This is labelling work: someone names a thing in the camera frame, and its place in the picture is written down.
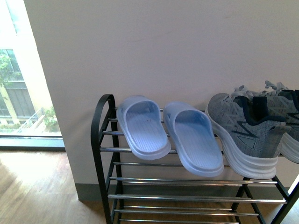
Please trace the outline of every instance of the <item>sneaker tongue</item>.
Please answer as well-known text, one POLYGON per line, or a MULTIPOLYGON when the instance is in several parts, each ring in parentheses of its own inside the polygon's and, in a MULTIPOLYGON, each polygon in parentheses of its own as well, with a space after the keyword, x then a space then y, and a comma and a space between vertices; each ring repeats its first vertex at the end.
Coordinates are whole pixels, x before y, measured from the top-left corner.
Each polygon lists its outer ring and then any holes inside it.
POLYGON ((282 90, 282 96, 294 102, 295 108, 299 111, 299 90, 282 90))
POLYGON ((253 97, 252 98, 252 112, 257 120, 269 115, 266 97, 253 97))
POLYGON ((295 94, 296 94, 297 100, 299 101, 299 90, 295 90, 295 94))

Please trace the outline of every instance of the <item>slipper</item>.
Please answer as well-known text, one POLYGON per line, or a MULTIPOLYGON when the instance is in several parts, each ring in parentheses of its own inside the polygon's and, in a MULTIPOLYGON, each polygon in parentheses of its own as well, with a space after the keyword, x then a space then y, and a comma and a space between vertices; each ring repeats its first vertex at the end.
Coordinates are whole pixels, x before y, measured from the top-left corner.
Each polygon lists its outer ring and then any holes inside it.
POLYGON ((164 123, 183 166, 199 176, 213 177, 223 171, 223 158, 210 119, 183 102, 170 102, 163 111, 164 123))
POLYGON ((143 160, 166 156, 171 149, 157 103, 144 96, 126 98, 116 116, 132 153, 143 160))

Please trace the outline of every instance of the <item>sunlight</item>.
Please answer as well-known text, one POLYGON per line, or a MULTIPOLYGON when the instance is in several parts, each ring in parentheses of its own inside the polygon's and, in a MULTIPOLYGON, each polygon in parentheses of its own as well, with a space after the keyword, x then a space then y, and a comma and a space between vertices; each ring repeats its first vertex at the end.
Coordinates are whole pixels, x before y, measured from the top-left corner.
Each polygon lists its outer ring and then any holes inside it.
POLYGON ((0 163, 25 182, 49 176, 57 165, 57 161, 43 154, 20 152, 1 154, 0 163))

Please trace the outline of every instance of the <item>glass window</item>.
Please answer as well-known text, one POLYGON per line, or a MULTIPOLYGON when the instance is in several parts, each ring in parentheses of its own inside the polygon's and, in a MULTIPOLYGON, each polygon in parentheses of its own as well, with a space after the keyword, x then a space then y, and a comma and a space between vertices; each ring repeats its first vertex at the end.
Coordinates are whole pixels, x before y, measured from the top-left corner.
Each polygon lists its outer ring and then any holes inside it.
POLYGON ((61 136, 23 0, 0 21, 0 135, 61 136))

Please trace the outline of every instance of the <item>sneaker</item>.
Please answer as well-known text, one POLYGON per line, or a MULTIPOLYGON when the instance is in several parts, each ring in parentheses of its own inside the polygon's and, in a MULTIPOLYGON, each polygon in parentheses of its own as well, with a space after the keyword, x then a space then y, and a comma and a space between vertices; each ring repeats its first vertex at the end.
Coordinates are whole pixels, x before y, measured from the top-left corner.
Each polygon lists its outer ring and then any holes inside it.
POLYGON ((285 118, 268 113, 266 97, 212 97, 205 113, 220 138, 224 155, 238 174, 253 179, 271 179, 276 174, 282 135, 289 131, 285 118))
POLYGON ((287 159, 299 163, 299 90, 289 90, 282 83, 274 85, 266 81, 265 84, 265 88, 271 87, 273 91, 254 92, 253 95, 267 97, 270 115, 285 117, 286 126, 291 130, 283 135, 278 147, 287 159))

